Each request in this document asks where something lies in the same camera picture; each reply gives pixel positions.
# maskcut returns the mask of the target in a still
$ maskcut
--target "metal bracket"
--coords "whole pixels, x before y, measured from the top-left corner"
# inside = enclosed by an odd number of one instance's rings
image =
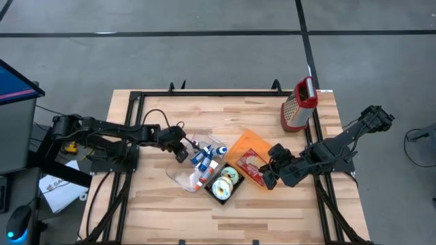
[[[277,79],[274,80],[274,82],[272,82],[271,89],[277,89],[277,92],[279,93],[279,95],[281,95],[282,92],[283,92],[283,91],[281,90],[280,82],[279,82]]]

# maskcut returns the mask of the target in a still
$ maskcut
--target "blue light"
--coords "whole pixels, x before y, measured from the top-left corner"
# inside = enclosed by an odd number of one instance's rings
[[[20,244],[20,243],[24,242],[26,239],[27,239],[27,229],[25,230],[24,234],[23,234],[20,238],[17,238],[17,239],[15,239],[15,240],[9,239],[9,241],[10,241],[11,243],[14,243],[14,244]]]

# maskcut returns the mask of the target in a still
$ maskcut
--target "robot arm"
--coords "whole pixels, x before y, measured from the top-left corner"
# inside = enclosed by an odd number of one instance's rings
[[[260,171],[268,189],[273,189],[277,180],[282,179],[287,186],[294,187],[308,174],[325,174],[337,165],[352,167],[352,157],[357,153],[356,144],[365,133],[389,130],[394,116],[387,114],[381,106],[369,106],[357,122],[334,138],[328,138],[312,144],[295,157],[281,144],[273,146],[268,154],[270,163],[262,166]],[[354,143],[350,150],[348,145]]]
[[[188,155],[186,147],[181,143],[186,134],[179,126],[171,126],[164,130],[159,125],[125,126],[77,114],[55,116],[52,121],[53,140],[76,141],[85,146],[103,148],[115,161],[129,160],[129,143],[132,146],[152,146],[174,152],[179,163]],[[111,142],[101,136],[122,140]]]

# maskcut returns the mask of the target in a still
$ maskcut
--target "black stand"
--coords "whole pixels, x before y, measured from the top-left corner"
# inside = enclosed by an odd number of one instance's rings
[[[62,147],[62,143],[54,142],[51,139],[49,128],[42,140],[37,152],[29,151],[27,167],[38,167],[45,174],[61,178],[65,181],[78,184],[83,187],[91,185],[92,177],[79,170],[58,163],[55,159]]]

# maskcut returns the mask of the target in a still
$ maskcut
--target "computer mouse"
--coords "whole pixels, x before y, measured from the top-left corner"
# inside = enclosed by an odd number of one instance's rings
[[[17,240],[25,234],[31,213],[32,209],[28,205],[14,210],[6,226],[6,237],[9,240]]]

